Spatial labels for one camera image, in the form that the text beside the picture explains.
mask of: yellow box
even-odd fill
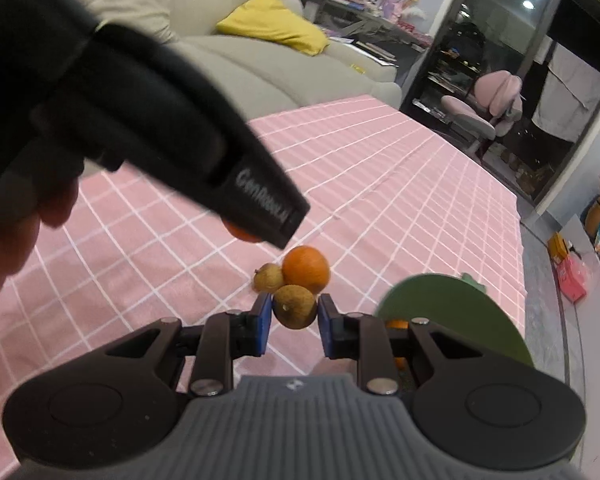
[[[554,233],[554,235],[549,238],[547,246],[549,248],[549,256],[551,256],[551,259],[556,265],[560,264],[569,255],[567,242],[564,241],[564,238],[562,238],[560,233]]]

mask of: pink checkered blanket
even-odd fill
[[[369,96],[251,125],[312,205],[292,245],[327,256],[341,311],[373,312],[412,274],[469,272],[523,331],[516,199],[467,156]],[[152,320],[249,309],[253,270],[281,257],[133,168],[85,179],[66,226],[42,229],[0,294],[0,416],[18,384]],[[274,321],[267,354],[235,370],[305,374],[321,357],[315,325]],[[16,464],[0,428],[0,476]]]

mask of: green plate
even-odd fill
[[[474,285],[452,276],[407,278],[387,293],[376,316],[387,321],[427,317],[494,352],[534,365],[525,340],[507,314]]]

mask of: glass door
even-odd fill
[[[465,100],[478,77],[496,70],[524,77],[558,2],[455,0],[402,111],[440,129],[443,96]]]

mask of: beige couch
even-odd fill
[[[215,34],[216,23],[247,0],[81,1],[103,20],[126,23],[167,43],[208,76],[246,120],[362,94],[400,105],[395,69],[342,44],[311,57],[267,41]],[[302,14],[299,0],[285,3]]]

